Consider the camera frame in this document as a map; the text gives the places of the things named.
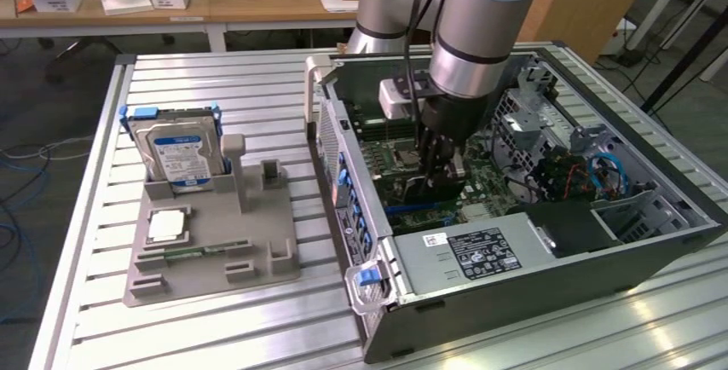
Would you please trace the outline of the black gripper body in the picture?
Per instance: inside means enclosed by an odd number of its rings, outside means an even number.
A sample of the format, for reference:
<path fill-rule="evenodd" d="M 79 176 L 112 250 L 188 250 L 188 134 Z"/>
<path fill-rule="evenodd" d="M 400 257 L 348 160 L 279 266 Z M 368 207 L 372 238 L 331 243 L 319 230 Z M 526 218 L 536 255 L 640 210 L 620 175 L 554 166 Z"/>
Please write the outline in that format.
<path fill-rule="evenodd" d="M 484 98 L 435 95 L 419 100 L 423 104 L 419 121 L 419 147 L 444 137 L 463 147 L 475 134 L 484 116 Z"/>

